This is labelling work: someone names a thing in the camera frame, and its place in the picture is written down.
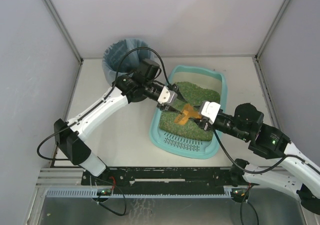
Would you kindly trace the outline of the orange litter scoop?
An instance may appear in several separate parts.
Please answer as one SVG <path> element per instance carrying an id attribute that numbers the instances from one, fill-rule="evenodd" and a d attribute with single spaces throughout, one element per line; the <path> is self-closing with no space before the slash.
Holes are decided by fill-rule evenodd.
<path id="1" fill-rule="evenodd" d="M 187 103 L 184 105 L 181 111 L 181 114 L 179 114 L 175 118 L 174 123 L 184 126 L 189 121 L 189 119 L 201 119 L 201 118 L 202 118 L 202 115 L 198 111 L 196 111 L 193 106 Z"/>

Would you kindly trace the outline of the teal litter box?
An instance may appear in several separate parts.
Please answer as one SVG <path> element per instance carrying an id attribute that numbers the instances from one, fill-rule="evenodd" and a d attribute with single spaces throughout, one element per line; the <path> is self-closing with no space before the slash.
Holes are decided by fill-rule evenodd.
<path id="1" fill-rule="evenodd" d="M 220 107 L 227 105 L 228 87 L 225 76 L 217 71 L 195 66 L 176 66 L 168 77 L 171 84 L 190 82 L 201 88 L 214 90 L 220 95 Z M 149 129 L 149 138 L 154 145 L 172 154 L 192 159 L 208 159 L 219 150 L 219 143 L 213 133 L 211 141 L 201 141 L 173 135 L 159 128 L 162 111 L 156 109 Z"/>

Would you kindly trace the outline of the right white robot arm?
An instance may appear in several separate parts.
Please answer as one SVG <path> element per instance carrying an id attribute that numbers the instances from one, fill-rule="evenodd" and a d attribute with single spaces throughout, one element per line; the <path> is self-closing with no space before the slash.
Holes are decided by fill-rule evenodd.
<path id="1" fill-rule="evenodd" d="M 229 172 L 236 183 L 262 185 L 287 194 L 306 210 L 320 213 L 320 168 L 304 155 L 280 129 L 264 123 L 264 114 L 251 103 L 235 108 L 233 115 L 223 112 L 220 104 L 205 101 L 190 117 L 204 131 L 222 132 L 248 143 L 255 155 L 274 161 L 261 168 L 244 159 L 233 159 L 218 139 L 224 154 L 231 161 Z"/>

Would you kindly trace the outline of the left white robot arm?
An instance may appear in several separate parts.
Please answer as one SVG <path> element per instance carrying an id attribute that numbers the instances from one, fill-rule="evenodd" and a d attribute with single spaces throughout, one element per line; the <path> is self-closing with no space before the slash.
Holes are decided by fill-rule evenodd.
<path id="1" fill-rule="evenodd" d="M 86 145 L 86 139 L 108 117 L 130 103 L 146 98 L 157 102 L 162 111 L 177 113 L 172 104 L 184 101 L 178 85 L 156 80 L 160 65 L 150 59 L 141 61 L 136 69 L 117 76 L 108 91 L 90 107 L 68 121 L 54 123 L 54 138 L 59 150 L 73 165 L 94 177 L 108 174 L 107 165 Z"/>

